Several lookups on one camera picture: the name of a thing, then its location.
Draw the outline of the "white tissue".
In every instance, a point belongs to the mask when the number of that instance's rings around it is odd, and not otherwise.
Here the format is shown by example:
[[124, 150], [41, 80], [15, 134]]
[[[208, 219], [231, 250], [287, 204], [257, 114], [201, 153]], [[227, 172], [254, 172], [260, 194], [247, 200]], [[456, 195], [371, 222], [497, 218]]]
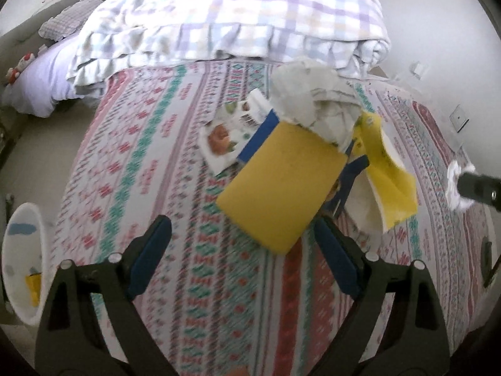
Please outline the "white tissue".
[[463, 173], [476, 174], [476, 168], [470, 163], [461, 167], [456, 160], [448, 165], [446, 201], [447, 206], [453, 212], [465, 212], [474, 204], [473, 200], [464, 198], [459, 194], [458, 179]]

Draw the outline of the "yellow white plastic bag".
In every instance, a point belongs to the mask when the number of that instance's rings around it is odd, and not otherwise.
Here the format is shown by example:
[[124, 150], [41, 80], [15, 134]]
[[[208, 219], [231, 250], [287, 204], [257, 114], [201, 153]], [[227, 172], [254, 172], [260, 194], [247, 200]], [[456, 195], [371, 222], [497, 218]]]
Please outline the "yellow white plastic bag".
[[409, 173], [381, 118], [364, 111], [353, 128], [350, 166], [356, 177], [345, 210], [361, 232], [386, 233], [418, 212], [416, 179]]

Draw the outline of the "yellow cardboard box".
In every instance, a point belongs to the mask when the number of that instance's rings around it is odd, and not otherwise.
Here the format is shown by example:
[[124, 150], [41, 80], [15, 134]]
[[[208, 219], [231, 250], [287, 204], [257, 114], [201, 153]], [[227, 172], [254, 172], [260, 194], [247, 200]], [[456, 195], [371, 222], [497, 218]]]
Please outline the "yellow cardboard box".
[[347, 162], [317, 134], [280, 122], [217, 198], [238, 228], [287, 254], [313, 220]]

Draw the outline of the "white paper wrap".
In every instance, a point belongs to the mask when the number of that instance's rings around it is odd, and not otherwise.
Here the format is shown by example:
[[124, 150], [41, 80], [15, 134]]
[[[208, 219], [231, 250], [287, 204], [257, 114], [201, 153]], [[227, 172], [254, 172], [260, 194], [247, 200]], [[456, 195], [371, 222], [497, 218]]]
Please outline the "white paper wrap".
[[306, 128], [342, 153], [362, 113], [349, 80], [306, 58], [273, 71], [268, 100], [281, 121]]

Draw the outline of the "blue cookie box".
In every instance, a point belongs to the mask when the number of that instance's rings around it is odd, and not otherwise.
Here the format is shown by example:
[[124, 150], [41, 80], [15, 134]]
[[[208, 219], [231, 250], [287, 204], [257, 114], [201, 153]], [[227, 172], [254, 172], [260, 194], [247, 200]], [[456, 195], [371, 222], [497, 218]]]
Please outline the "blue cookie box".
[[[264, 122], [258, 127], [256, 133], [250, 138], [250, 141], [237, 156], [237, 160], [244, 164], [247, 163], [253, 154], [261, 147], [273, 129], [279, 124], [279, 118], [271, 110]], [[329, 195], [324, 202], [324, 208], [332, 212], [334, 218], [338, 218], [344, 210], [348, 196], [352, 190], [355, 179], [369, 166], [369, 157], [360, 155], [348, 162], [340, 173], [340, 177], [334, 186], [334, 194]]]

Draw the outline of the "white snack wrapper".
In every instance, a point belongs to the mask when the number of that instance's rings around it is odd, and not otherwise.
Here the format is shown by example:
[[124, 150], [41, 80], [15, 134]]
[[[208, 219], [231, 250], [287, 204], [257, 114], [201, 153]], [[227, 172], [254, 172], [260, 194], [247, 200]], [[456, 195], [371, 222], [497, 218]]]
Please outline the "white snack wrapper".
[[233, 165], [272, 110], [255, 88], [244, 100], [223, 104], [199, 131], [199, 150], [213, 175]]

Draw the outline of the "yellow kraft paper bag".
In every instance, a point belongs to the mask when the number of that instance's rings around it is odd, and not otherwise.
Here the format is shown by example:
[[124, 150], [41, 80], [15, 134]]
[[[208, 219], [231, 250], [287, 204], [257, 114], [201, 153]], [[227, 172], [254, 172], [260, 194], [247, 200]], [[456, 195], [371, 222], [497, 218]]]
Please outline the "yellow kraft paper bag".
[[25, 283], [29, 291], [31, 305], [38, 307], [40, 304], [41, 288], [42, 288], [42, 274], [33, 273], [25, 277]]

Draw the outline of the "white plastic trash bin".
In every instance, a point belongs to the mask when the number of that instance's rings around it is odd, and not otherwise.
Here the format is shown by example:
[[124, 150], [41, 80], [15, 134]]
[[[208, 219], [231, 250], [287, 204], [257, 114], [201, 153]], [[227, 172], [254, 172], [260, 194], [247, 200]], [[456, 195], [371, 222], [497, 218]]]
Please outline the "white plastic trash bin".
[[[42, 274], [40, 304], [31, 305], [25, 277]], [[7, 302], [25, 326], [36, 328], [50, 288], [48, 227], [37, 205], [20, 205], [8, 220], [2, 241], [2, 277]]]

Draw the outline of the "patterned red green bedspread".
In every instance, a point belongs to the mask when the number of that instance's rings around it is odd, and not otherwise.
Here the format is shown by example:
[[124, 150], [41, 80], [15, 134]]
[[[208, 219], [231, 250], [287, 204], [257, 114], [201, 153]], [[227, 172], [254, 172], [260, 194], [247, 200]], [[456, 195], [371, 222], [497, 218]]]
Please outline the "patterned red green bedspread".
[[[137, 309], [156, 344], [183, 375], [217, 375], [246, 365], [254, 375], [312, 370], [352, 305], [313, 237], [312, 197], [326, 176], [314, 166], [241, 165], [214, 175], [198, 146], [217, 109], [252, 89], [267, 92], [273, 66], [223, 60], [121, 71], [109, 81], [75, 158], [50, 249], [53, 265], [99, 262], [123, 251], [158, 215], [173, 239]], [[494, 241], [485, 206], [451, 211], [447, 166], [466, 163], [449, 127], [416, 92], [386, 81], [355, 83], [414, 178], [417, 206], [387, 232], [354, 218], [369, 188], [353, 189], [340, 231], [384, 261], [420, 259], [440, 299], [449, 347], [478, 328], [492, 291], [481, 248]]]

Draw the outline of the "lavender bed sheet mattress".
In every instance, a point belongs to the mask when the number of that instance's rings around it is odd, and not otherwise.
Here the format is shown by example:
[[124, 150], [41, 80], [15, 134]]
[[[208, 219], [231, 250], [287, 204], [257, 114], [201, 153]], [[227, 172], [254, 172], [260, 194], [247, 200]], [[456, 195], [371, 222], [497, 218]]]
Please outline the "lavender bed sheet mattress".
[[48, 118], [63, 101], [83, 98], [66, 80], [70, 62], [78, 46], [75, 34], [55, 43], [34, 59], [1, 95], [1, 106], [20, 114]]

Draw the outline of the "red white plush toy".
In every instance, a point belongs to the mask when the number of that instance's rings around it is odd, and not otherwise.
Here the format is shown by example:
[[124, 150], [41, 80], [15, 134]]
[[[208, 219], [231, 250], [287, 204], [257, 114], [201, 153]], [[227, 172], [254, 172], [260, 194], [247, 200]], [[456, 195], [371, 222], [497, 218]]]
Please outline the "red white plush toy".
[[24, 55], [14, 67], [8, 69], [5, 75], [7, 84], [11, 85], [16, 82], [20, 74], [27, 68], [27, 66], [36, 59], [36, 55], [28, 53]]

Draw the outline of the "grey upholstered headboard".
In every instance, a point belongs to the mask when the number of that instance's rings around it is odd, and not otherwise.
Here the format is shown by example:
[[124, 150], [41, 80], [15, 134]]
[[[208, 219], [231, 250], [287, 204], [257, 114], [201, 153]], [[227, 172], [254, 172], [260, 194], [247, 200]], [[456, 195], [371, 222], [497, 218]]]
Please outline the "grey upholstered headboard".
[[64, 8], [79, 0], [59, 0], [34, 14], [29, 19], [1, 36], [1, 61], [10, 62], [19, 59], [28, 52], [35, 52], [43, 43], [52, 44], [39, 36], [38, 30], [48, 19], [60, 14]]

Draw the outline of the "striped pillow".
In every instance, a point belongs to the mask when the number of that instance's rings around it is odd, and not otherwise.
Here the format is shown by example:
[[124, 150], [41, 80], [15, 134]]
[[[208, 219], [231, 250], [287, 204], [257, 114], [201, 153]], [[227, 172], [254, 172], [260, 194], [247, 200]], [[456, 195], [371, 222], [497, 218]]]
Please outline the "striped pillow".
[[41, 38], [60, 42], [78, 32], [103, 0], [79, 0], [45, 21], [38, 30]]

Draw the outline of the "plaid purple white quilt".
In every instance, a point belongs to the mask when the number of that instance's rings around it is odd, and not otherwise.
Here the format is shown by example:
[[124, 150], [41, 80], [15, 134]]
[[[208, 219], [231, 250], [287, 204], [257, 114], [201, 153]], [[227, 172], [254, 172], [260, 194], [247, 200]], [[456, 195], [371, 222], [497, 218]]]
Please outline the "plaid purple white quilt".
[[379, 0], [105, 0], [77, 40], [66, 74], [77, 92], [125, 69], [231, 57], [308, 57], [361, 77], [391, 47]]

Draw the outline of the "white wall socket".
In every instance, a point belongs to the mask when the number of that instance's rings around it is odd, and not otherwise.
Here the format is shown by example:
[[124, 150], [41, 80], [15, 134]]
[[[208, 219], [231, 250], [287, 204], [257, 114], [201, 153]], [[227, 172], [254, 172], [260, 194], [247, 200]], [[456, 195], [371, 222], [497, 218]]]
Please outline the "white wall socket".
[[467, 116], [463, 107], [458, 104], [453, 112], [450, 114], [449, 119], [453, 125], [454, 130], [460, 133], [468, 124], [470, 118]]

